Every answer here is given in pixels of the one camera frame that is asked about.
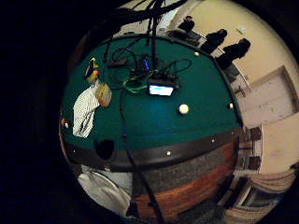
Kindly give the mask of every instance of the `striped cloth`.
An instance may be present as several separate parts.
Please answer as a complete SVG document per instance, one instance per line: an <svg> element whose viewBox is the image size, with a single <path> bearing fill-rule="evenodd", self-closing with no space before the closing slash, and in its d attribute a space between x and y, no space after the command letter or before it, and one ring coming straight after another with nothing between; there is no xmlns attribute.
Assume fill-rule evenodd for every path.
<svg viewBox="0 0 299 224"><path fill-rule="evenodd" d="M94 96L96 85L85 90L74 104L73 135L87 137L93 128L94 110L100 105Z"/></svg>

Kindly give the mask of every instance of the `black border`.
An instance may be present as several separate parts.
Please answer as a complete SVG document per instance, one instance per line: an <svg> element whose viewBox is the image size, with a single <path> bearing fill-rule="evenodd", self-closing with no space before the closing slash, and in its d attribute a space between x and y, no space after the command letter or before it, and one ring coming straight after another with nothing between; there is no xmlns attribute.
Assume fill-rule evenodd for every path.
<svg viewBox="0 0 299 224"><path fill-rule="evenodd" d="M297 10L298 3L296 1L288 0L286 1L288 2L287 4L281 4L281 6L284 6L285 8L275 7L274 5L276 4L276 1L273 1L272 3L270 0L233 1L266 21L278 33L278 35L280 35L288 48L291 50L295 60L299 63L299 32L297 31L298 22L294 24L293 22L296 19L291 19L291 17L297 17L297 20L299 20L299 13ZM293 8L286 7L288 4L293 4Z"/></svg>
<svg viewBox="0 0 299 224"><path fill-rule="evenodd" d="M234 142L242 134L242 128L238 127L225 133L214 134L199 140L174 144L165 147L153 147L147 149L131 150L135 163L141 170L156 169L180 162L184 162L201 156L223 146L225 143ZM135 169L127 158L125 150L114 150L108 160L101 159L94 149L77 147L64 142L67 157L74 162L87 165L98 170L111 172L132 172Z"/></svg>

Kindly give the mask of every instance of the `black jacket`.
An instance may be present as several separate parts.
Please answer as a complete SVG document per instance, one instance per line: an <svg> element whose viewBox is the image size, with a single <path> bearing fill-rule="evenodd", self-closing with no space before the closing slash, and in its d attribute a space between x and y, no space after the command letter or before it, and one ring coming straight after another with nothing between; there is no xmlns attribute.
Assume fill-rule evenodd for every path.
<svg viewBox="0 0 299 224"><path fill-rule="evenodd" d="M194 25L195 25L194 21L184 21L183 23L181 23L179 25L178 28L182 29L188 33L193 29Z"/></svg>
<svg viewBox="0 0 299 224"><path fill-rule="evenodd" d="M207 54L213 52L217 46L222 44L224 41L224 36L219 33L212 33L206 36L206 42L200 47L200 50Z"/></svg>
<svg viewBox="0 0 299 224"><path fill-rule="evenodd" d="M249 48L245 48L241 44L233 44L225 47L223 50L225 53L216 58L216 62L221 69L226 69L232 64L234 59L244 57Z"/></svg>

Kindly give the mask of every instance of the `electronic device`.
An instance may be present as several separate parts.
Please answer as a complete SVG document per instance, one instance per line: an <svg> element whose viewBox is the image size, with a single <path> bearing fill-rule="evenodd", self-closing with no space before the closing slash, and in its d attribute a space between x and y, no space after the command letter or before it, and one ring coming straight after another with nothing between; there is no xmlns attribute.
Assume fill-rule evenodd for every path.
<svg viewBox="0 0 299 224"><path fill-rule="evenodd" d="M171 96L173 90L176 88L176 82L169 79L149 79L149 94Z"/></svg>

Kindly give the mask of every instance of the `white ball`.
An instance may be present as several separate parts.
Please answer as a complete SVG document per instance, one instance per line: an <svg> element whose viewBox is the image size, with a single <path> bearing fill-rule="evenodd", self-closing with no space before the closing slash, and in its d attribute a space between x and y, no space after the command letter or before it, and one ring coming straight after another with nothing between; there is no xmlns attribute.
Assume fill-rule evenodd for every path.
<svg viewBox="0 0 299 224"><path fill-rule="evenodd" d="M178 111L180 114L187 114L189 112L189 107L187 105L180 105Z"/></svg>

